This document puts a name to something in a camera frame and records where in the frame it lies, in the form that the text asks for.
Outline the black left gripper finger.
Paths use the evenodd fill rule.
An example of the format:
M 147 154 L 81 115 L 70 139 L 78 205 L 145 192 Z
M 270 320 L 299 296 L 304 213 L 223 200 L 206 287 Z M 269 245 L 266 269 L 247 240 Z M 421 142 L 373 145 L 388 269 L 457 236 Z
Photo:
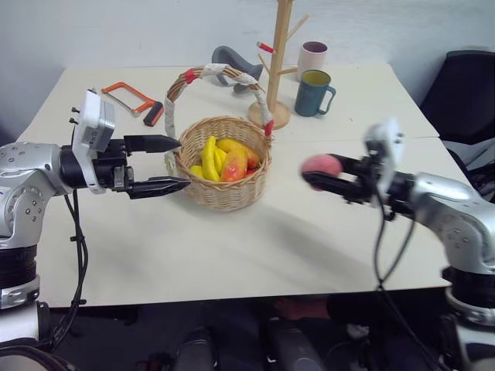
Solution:
M 145 181 L 130 182 L 127 194 L 130 199 L 144 199 L 165 196 L 189 186 L 189 179 L 173 176 L 153 177 Z
M 145 153 L 164 153 L 172 151 L 181 146 L 180 142 L 174 138 L 161 135 L 125 135 L 124 138 L 126 151 L 145 152 Z

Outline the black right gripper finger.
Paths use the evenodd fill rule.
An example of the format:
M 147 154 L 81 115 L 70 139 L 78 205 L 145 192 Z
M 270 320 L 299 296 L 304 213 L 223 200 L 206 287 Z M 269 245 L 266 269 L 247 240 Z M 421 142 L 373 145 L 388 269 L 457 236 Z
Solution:
M 337 154 L 329 154 L 338 168 L 338 172 L 366 172 L 367 164 L 363 160 Z
M 302 178 L 314 189 L 340 196 L 358 196 L 359 186 L 323 172 L 303 172 Z

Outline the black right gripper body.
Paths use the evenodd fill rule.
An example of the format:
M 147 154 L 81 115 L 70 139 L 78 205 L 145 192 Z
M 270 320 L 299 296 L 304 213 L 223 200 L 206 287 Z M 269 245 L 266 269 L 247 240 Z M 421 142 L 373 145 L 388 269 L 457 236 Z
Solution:
M 383 169 L 382 158 L 379 155 L 368 155 L 360 158 L 367 164 L 366 172 L 344 172 L 355 175 L 352 183 L 359 186 L 358 196 L 343 196 L 349 203 L 371 203 L 374 196 L 378 194 L 377 182 L 380 180 L 380 171 Z

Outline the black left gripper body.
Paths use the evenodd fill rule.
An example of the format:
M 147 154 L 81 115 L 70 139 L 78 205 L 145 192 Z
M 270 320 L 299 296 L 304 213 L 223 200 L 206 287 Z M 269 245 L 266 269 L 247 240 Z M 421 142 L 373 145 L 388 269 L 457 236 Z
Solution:
M 131 155 L 130 138 L 111 139 L 103 152 L 93 160 L 98 185 L 115 192 L 127 192 L 134 181 L 132 167 L 127 159 Z

